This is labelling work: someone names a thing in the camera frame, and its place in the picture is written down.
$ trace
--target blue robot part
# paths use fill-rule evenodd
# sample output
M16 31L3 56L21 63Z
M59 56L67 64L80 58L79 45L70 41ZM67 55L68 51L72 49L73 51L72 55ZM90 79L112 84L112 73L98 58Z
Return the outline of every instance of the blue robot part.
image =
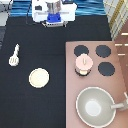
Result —
M61 22L61 17L59 13L56 14L48 14L47 22L54 23L54 22Z

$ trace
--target black table surface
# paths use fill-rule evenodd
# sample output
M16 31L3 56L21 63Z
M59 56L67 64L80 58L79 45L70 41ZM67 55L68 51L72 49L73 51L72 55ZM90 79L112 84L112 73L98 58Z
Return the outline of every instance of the black table surface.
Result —
M65 43L84 40L111 41L107 16L78 16L66 28L26 25L25 17L8 19L0 51L0 128L66 128ZM11 67L16 44L20 63ZM36 68L50 75L41 89L28 81Z

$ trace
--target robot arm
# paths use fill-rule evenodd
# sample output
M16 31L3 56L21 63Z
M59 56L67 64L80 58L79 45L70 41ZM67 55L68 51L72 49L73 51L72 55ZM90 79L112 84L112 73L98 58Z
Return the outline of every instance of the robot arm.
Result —
M63 4L61 0L32 0L32 17L35 22L46 21L50 27L63 26L75 20L77 5Z

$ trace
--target white wall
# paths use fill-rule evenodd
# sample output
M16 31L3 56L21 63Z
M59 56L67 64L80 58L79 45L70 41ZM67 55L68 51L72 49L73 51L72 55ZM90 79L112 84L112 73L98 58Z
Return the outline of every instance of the white wall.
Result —
M116 39L118 33L121 31L121 28L125 24L125 21L128 19L128 0L124 0L124 3L119 4L119 6L117 6L117 4L118 2L120 2L120 0L104 0L103 2L109 23L113 17L113 13L115 12L115 10L121 6L119 13L117 11L118 15L117 18L114 19L113 25L110 25L111 37L114 40Z

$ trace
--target black burner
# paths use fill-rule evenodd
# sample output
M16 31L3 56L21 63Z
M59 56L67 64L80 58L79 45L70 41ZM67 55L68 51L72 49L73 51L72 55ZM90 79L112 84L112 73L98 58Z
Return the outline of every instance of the black burner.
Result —
M111 49L106 45L99 45L96 48L96 54L102 58L105 58L111 55Z
M98 70L103 76L112 76L115 72L114 66L109 62L100 63Z
M78 46L75 47L74 54L76 56L80 56L83 53L85 53L85 54L88 54L89 53L89 50L88 50L88 48L86 46L84 46L84 45L78 45Z

